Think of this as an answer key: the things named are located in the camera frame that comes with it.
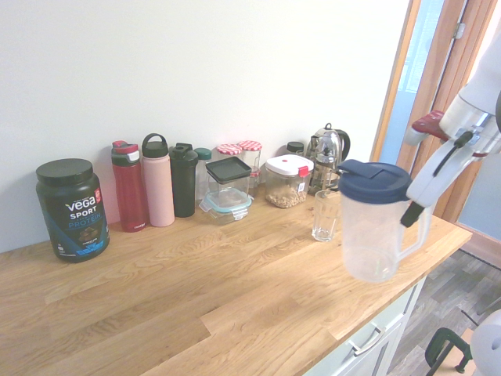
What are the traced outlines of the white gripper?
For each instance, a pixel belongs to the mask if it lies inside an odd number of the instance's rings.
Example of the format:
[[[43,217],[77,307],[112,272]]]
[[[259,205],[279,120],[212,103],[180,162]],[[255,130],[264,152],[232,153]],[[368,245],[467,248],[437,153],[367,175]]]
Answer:
[[[472,135],[468,142],[462,139],[466,139],[466,136],[450,139],[437,149],[410,184],[406,195],[413,202],[400,219],[404,227],[409,228],[418,220],[424,208],[435,204],[471,162],[500,152],[499,132],[488,137]]]

